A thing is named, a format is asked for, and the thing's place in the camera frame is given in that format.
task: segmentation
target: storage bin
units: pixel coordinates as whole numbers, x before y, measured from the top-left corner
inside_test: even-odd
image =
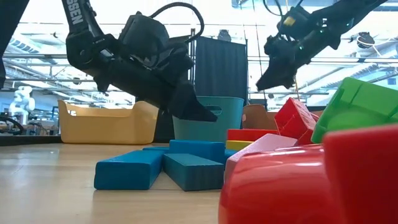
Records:
[[[130,109],[82,108],[58,101],[61,139],[75,144],[150,144],[158,108],[139,101]]]
[[[275,112],[267,112],[264,105],[246,105],[243,108],[243,128],[277,130]]]
[[[219,96],[197,98],[203,106],[217,115],[217,121],[187,121],[173,117],[176,139],[225,142],[228,129],[241,128],[243,99]]]

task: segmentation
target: yellow plastic bin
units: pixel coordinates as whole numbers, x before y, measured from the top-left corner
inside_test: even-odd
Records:
[[[155,106],[139,101],[130,109],[82,108],[58,100],[61,139],[73,144],[150,144]]]

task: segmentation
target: green block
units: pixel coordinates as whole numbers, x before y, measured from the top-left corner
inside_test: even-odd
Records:
[[[398,123],[398,91],[345,78],[318,120],[312,142],[329,131]]]

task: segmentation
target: teal block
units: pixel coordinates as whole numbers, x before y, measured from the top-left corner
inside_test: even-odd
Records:
[[[132,151],[97,162],[97,190],[148,190],[162,168],[163,152]]]
[[[225,153],[224,153],[224,164],[226,164],[226,161],[228,160],[229,157],[231,157],[233,154],[237,153],[236,150],[232,150],[232,149],[225,149]]]
[[[224,164],[190,154],[165,154],[165,173],[184,191],[221,189]]]
[[[162,146],[156,146],[156,147],[145,147],[142,148],[143,151],[160,151],[164,153],[168,153],[169,147],[162,147]]]
[[[171,140],[169,154],[192,154],[211,161],[224,162],[225,143],[211,141]]]

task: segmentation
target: humanoid robot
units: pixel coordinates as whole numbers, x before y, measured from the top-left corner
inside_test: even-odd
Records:
[[[32,87],[18,87],[18,90],[14,92],[14,101],[10,104],[10,116],[21,114],[22,118],[19,122],[22,125],[27,124],[29,113],[35,109],[35,100],[30,97],[30,93],[32,93]]]

